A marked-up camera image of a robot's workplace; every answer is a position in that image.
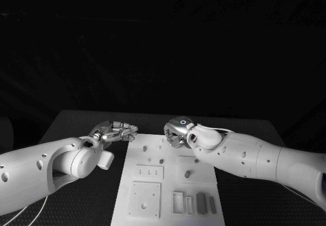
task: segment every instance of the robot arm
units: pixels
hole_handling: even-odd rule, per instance
[[[240,177],[279,182],[302,192],[326,211],[326,154],[204,127],[185,116],[168,122],[165,134],[170,145],[191,148],[202,162]]]
[[[85,178],[95,166],[108,170],[111,142],[133,142],[139,128],[106,121],[85,137],[67,138],[0,155],[0,216],[20,210]]]

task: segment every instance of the robotic hand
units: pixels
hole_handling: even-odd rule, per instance
[[[165,135],[175,148],[231,174],[279,182],[302,192],[326,211],[326,154],[279,147],[227,129],[209,128],[185,116],[172,119]]]
[[[85,137],[67,138],[0,155],[0,216],[20,210],[85,178],[95,166],[108,170],[111,142],[133,142],[139,128],[123,122],[100,123]]]

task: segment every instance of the black table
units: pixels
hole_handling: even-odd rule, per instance
[[[139,126],[139,133],[163,135],[163,126],[178,115],[117,112],[62,111],[41,143],[88,135],[103,121],[123,121]],[[189,117],[209,127],[231,129],[284,146],[273,124],[266,120]],[[116,155],[110,170],[98,167],[85,179],[64,186],[48,198],[45,209],[33,225],[108,226],[111,223],[120,178],[123,174],[127,142],[108,147]],[[326,213],[310,202],[271,181],[240,178],[215,169],[225,225],[325,226]],[[32,204],[12,226],[29,225],[45,199]],[[0,224],[16,215],[0,217]]]

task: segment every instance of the white board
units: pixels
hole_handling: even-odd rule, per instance
[[[129,143],[111,226],[225,225],[215,170],[207,163],[192,163],[194,157],[194,152],[186,147],[170,147],[165,136],[137,135],[136,140]],[[188,170],[191,175],[183,179]],[[198,213],[198,193],[207,196],[205,215]],[[214,197],[217,214],[212,214],[209,197]]]

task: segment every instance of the cable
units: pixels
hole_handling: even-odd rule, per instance
[[[44,206],[42,206],[42,208],[41,208],[39,214],[41,214],[42,209],[44,209],[44,207],[45,207],[45,205],[46,205],[46,200],[45,200]],[[36,215],[36,217],[35,217],[35,219],[33,219],[32,223],[29,224],[29,226],[33,224],[33,222],[35,222],[36,218],[39,217],[39,214]]]
[[[22,214],[22,212],[26,210],[28,207],[29,207],[29,206],[26,206],[26,207],[22,209],[22,211],[18,213],[18,215],[12,218],[12,220],[10,220],[3,226],[9,225],[9,223],[18,218],[18,216]]]
[[[224,131],[228,131],[228,132],[232,132],[232,130],[228,130],[228,129],[219,129],[219,128],[211,128],[211,127],[207,127],[207,126],[202,126],[202,124],[198,124],[202,128],[208,128],[208,129],[218,129],[218,130],[224,130]]]
[[[292,191],[296,195],[299,195],[305,200],[307,200],[313,205],[316,205],[318,207],[320,207],[312,200],[309,200],[306,197],[303,197],[297,192],[295,192],[286,185],[283,185],[284,188]]]

